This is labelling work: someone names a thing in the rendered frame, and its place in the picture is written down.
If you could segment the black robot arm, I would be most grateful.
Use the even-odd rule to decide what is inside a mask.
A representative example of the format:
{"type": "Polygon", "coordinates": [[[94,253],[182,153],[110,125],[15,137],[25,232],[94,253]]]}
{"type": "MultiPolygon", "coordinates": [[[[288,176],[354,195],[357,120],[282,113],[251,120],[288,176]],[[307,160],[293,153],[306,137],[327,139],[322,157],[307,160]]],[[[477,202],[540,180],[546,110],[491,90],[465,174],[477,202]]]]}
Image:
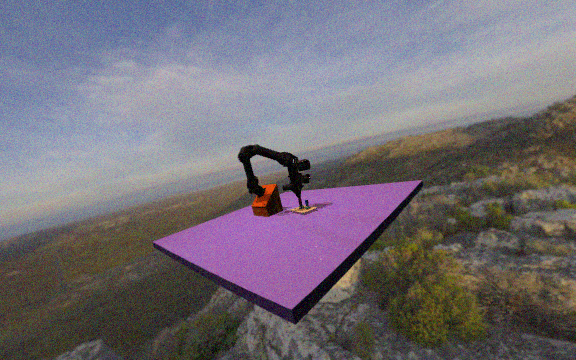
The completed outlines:
{"type": "MultiPolygon", "coordinates": [[[[267,157],[273,160],[278,161],[281,165],[288,168],[289,174],[295,173],[299,171],[309,170],[311,168],[310,162],[307,159],[298,160],[298,157],[292,155],[288,152],[277,152],[265,147],[262,147],[258,144],[255,145],[247,145],[240,148],[238,153],[238,159],[241,163],[243,163],[243,167],[247,177],[247,188],[250,194],[255,193],[257,198],[261,197],[265,193],[266,188],[262,188],[258,185],[258,177],[254,176],[250,158],[254,155],[260,155],[263,157],[267,157]],[[251,150],[251,151],[250,151],[251,150]],[[294,159],[294,163],[293,163],[294,159]]],[[[309,183],[310,174],[296,175],[296,183],[309,183]]]]}

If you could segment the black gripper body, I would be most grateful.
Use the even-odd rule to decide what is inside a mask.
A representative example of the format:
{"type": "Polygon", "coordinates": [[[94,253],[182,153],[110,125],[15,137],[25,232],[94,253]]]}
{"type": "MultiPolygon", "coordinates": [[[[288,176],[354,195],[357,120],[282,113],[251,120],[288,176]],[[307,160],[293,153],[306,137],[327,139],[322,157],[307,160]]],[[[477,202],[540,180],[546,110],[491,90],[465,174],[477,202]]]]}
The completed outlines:
{"type": "Polygon", "coordinates": [[[282,188],[283,188],[283,191],[292,190],[292,189],[294,189],[294,188],[298,188],[299,186],[302,186],[302,184],[303,184],[302,182],[296,183],[296,175],[297,175],[297,174],[300,175],[299,172],[295,172],[295,173],[289,174],[288,177],[290,177],[290,181],[291,181],[291,182],[290,182],[290,184],[284,185],[284,186],[282,187],[282,188]]]}

